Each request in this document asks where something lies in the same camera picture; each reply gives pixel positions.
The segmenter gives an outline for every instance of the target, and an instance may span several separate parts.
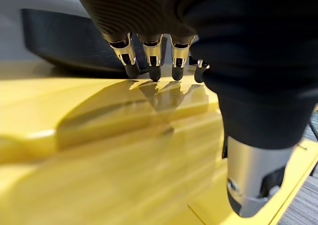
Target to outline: wooden surface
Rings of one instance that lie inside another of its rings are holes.
[[[318,112],[313,114],[312,123],[318,129]],[[309,126],[306,127],[304,138],[317,142]],[[279,225],[318,225],[318,166],[313,176],[305,181]]]

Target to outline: yellow table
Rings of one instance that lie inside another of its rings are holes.
[[[282,189],[242,219],[217,96],[193,76],[50,77],[21,64],[0,66],[1,225],[273,225],[318,160],[316,143],[295,147]]]

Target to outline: black rubber fingertip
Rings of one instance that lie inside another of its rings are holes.
[[[161,68],[160,66],[149,66],[149,76],[150,79],[154,82],[158,82],[161,78]]]
[[[176,81],[181,80],[183,77],[183,68],[180,67],[172,67],[172,78]]]
[[[194,73],[194,80],[198,83],[202,83],[203,82],[203,73],[205,71],[204,67],[196,67],[195,68],[195,73]]]
[[[140,75],[140,69],[137,62],[134,65],[125,66],[125,70],[129,78],[138,78]]]

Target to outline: robotic hand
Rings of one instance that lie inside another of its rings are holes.
[[[282,185],[318,100],[318,1],[80,1],[131,78],[139,75],[131,32],[144,46],[154,81],[162,34],[171,35],[175,80],[199,36],[191,53],[209,64],[203,81],[219,98],[229,202],[239,216],[255,215]]]

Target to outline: gray background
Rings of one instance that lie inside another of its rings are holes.
[[[32,60],[23,45],[19,9],[34,8],[87,16],[79,0],[0,0],[0,60]]]

